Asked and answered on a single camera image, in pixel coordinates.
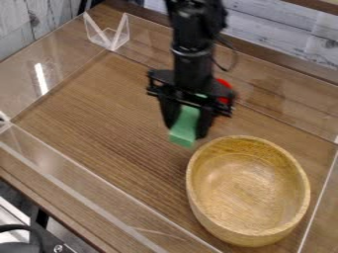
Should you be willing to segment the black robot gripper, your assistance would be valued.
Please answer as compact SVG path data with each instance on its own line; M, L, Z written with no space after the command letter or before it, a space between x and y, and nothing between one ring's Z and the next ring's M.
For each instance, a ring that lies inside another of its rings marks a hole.
M196 137L204 138L212 126L215 115L230 117L232 115L234 100L230 105L219 102L220 86L211 78L202 88L181 88L173 82L172 71L151 69L148 71L149 85L147 93L160 102L161 115L167 128L171 128L179 113L180 105L199 110L196 123Z

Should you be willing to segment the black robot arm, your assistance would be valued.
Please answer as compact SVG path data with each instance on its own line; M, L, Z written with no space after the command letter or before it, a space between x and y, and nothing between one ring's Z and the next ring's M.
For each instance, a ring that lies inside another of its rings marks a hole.
M185 107L196 110L192 136L208 134L214 119L232 115L232 87L214 76L215 41L227 27L222 0L164 0L172 28L171 69L148 71L147 93L156 97L165 126L172 128Z

